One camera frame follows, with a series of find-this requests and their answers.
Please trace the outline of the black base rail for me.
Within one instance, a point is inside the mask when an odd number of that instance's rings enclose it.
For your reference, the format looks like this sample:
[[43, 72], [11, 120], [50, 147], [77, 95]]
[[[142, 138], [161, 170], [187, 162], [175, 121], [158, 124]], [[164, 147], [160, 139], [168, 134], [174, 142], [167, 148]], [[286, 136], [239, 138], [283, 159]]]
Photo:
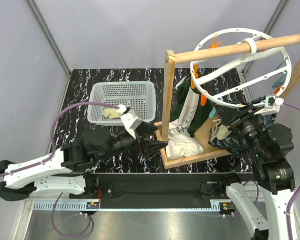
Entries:
[[236, 173], [87, 173], [85, 192], [71, 199], [100, 199], [102, 209], [201, 209], [225, 199]]

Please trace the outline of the white perforated plastic basket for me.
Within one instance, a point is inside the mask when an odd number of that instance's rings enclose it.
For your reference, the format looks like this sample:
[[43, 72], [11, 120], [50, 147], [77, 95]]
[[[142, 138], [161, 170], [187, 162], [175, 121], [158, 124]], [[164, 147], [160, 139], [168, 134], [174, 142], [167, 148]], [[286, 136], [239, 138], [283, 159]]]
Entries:
[[[110, 105], [125, 105], [135, 109], [147, 123], [155, 118], [156, 93], [154, 84], [149, 81], [99, 82], [93, 85], [89, 97], [90, 102]], [[103, 115], [109, 107], [89, 105], [87, 120], [90, 123], [106, 126], [121, 126], [120, 118], [110, 119]]]

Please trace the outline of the white printed t-shirt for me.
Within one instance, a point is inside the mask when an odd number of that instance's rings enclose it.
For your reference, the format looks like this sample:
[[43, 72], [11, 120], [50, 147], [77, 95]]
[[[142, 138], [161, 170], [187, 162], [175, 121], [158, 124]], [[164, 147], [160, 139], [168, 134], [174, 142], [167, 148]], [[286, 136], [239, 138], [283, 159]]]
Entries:
[[203, 147], [194, 140], [190, 126], [197, 111], [199, 94], [195, 93], [190, 83], [182, 83], [177, 87], [177, 105], [171, 110], [168, 127], [168, 159], [193, 157], [204, 152]]

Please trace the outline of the cream sock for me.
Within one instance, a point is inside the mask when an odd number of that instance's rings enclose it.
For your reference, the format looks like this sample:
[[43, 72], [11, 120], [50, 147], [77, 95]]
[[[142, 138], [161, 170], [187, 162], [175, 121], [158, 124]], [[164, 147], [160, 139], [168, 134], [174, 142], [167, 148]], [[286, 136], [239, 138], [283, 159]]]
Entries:
[[115, 108], [106, 108], [102, 111], [102, 114], [104, 117], [108, 118], [108, 119], [116, 119], [116, 118], [120, 118], [122, 113], [119, 112], [117, 109]]
[[223, 140], [225, 139], [226, 137], [228, 137], [232, 132], [229, 131], [226, 126], [224, 125], [221, 125], [218, 130], [217, 130], [217, 135], [216, 135], [216, 138], [218, 140]]

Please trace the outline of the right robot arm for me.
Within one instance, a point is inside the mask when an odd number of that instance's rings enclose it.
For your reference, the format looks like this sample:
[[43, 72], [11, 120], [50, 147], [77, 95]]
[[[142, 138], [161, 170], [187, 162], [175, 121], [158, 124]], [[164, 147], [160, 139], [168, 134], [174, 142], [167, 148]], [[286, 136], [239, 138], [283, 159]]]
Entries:
[[292, 240], [296, 231], [293, 203], [300, 193], [295, 187], [294, 172], [286, 159], [293, 150], [291, 130], [274, 123], [265, 126], [265, 108], [252, 105], [230, 111], [217, 106], [222, 124], [227, 130], [238, 134], [246, 143], [245, 150], [251, 154], [253, 181], [263, 195], [267, 219], [249, 199], [239, 176], [223, 175], [215, 183], [215, 191], [222, 198], [229, 198], [239, 211], [254, 240]]

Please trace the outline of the orange clothespin middle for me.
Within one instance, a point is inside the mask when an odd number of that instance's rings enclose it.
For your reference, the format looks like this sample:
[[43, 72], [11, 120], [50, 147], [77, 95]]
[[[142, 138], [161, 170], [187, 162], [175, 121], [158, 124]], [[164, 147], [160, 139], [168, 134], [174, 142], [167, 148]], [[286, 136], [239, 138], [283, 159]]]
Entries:
[[201, 97], [200, 97], [200, 106], [205, 106], [206, 105], [206, 102], [207, 102], [207, 98], [205, 95], [201, 94]]

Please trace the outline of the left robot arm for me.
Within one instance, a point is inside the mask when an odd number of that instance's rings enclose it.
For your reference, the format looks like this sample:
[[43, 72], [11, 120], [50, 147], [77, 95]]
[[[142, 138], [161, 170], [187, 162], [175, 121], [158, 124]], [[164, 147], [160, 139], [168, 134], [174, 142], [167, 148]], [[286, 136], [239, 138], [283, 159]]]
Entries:
[[126, 130], [111, 135], [108, 128], [98, 126], [46, 156], [18, 164], [2, 160], [0, 198], [13, 202], [64, 193], [71, 198], [91, 199], [98, 191], [97, 179], [85, 173], [74, 177], [68, 174], [91, 168], [97, 160], [125, 151], [152, 158], [167, 142], [151, 139], [149, 135], [146, 132], [133, 137]]

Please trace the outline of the wooden hanging rack frame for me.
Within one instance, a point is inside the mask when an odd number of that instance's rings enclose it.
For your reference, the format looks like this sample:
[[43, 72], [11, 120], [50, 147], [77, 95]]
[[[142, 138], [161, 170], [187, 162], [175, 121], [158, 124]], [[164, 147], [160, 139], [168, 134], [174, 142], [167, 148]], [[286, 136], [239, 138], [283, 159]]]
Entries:
[[[226, 33], [249, 33], [252, 37], [247, 38], [245, 40], [240, 41], [234, 45], [226, 45], [220, 47], [212, 47], [207, 49], [202, 49], [202, 46], [205, 42], [212, 39], [213, 37], [220, 36]], [[242, 108], [243, 104], [232, 104], [225, 103], [219, 100], [220, 97], [225, 95], [229, 95], [233, 92], [237, 92], [245, 87], [253, 85], [257, 82], [264, 81], [269, 77], [277, 75], [281, 72], [286, 71], [288, 76], [286, 82], [283, 84], [281, 88], [279, 88], [275, 96], [276, 107], [274, 108], [265, 108], [264, 110], [260, 110], [258, 113], [265, 115], [266, 113], [274, 113], [279, 110], [279, 107], [283, 104], [283, 95], [286, 94], [290, 88], [288, 87], [291, 82], [290, 78], [292, 76], [292, 67], [288, 62], [287, 65], [278, 70], [272, 71], [262, 77], [251, 80], [247, 83], [242, 83], [238, 87], [232, 88], [230, 90], [224, 91], [217, 95], [210, 95], [205, 89], [201, 87], [202, 84], [208, 83], [214, 79], [216, 79], [221, 74], [236, 68], [237, 66], [249, 63], [251, 61], [260, 60], [262, 58], [267, 58], [276, 52], [281, 52], [283, 55], [287, 55], [285, 46], [300, 44], [300, 33], [288, 36], [282, 36], [278, 38], [272, 38], [266, 35], [263, 32], [245, 29], [245, 28], [230, 28], [226, 30], [218, 31], [214, 34], [207, 36], [203, 39], [195, 48], [194, 51], [183, 52], [183, 53], [174, 53], [172, 50], [167, 50], [165, 55], [165, 67], [164, 67], [164, 89], [163, 89], [163, 113], [162, 113], [162, 121], [155, 123], [155, 125], [159, 128], [156, 131], [157, 139], [160, 141], [167, 141], [168, 139], [168, 127], [170, 122], [170, 112], [171, 112], [171, 103], [172, 103], [172, 94], [173, 94], [173, 83], [174, 83], [174, 71], [175, 65], [181, 63], [190, 63], [190, 69], [194, 68], [194, 65], [199, 64], [205, 60], [213, 59], [217, 57], [224, 57], [229, 55], [239, 55], [238, 59], [220, 67], [213, 73], [203, 76], [200, 78], [194, 78], [193, 83], [194, 86], [200, 91], [200, 93], [211, 100], [212, 102], [230, 107], [230, 108]]]

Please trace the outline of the orange clothespin left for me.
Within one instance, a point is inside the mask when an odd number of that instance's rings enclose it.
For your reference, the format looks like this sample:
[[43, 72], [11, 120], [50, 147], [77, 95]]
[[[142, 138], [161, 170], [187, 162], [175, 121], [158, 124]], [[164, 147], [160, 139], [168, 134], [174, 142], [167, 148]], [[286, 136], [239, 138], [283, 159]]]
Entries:
[[193, 65], [192, 73], [194, 76], [191, 79], [191, 88], [195, 89], [194, 80], [198, 77], [198, 64]]

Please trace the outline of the teal clothespin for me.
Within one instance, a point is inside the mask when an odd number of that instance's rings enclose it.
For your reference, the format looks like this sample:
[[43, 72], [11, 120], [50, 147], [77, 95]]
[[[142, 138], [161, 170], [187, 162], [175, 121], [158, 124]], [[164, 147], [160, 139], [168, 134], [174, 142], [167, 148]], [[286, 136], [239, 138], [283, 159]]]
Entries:
[[209, 118], [213, 119], [217, 115], [217, 110], [212, 108], [211, 112], [209, 113]]

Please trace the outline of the orange clothespin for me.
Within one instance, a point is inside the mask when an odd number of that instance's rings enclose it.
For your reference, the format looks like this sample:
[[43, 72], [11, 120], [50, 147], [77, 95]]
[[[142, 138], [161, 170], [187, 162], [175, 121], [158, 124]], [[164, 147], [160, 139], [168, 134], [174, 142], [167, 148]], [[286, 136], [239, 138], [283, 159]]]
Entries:
[[205, 106], [206, 105], [206, 102], [207, 102], [207, 98], [205, 95], [201, 94], [201, 97], [200, 97], [200, 106]]
[[193, 65], [192, 73], [194, 76], [191, 79], [191, 88], [195, 89], [194, 80], [198, 77], [198, 64]]
[[210, 48], [216, 48], [220, 45], [220, 41], [216, 41], [216, 38], [217, 38], [217, 33], [214, 34], [214, 37], [212, 38], [211, 40], [211, 43], [210, 43]]

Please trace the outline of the orange clothespin top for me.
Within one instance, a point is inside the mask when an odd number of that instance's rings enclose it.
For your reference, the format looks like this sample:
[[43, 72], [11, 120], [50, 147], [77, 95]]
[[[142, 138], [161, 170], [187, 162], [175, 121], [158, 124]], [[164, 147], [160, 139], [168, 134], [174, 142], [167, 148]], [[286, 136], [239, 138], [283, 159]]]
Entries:
[[216, 48], [220, 45], [220, 41], [216, 41], [216, 38], [217, 38], [217, 33], [214, 34], [214, 37], [212, 38], [211, 40], [211, 43], [210, 43], [210, 48]]

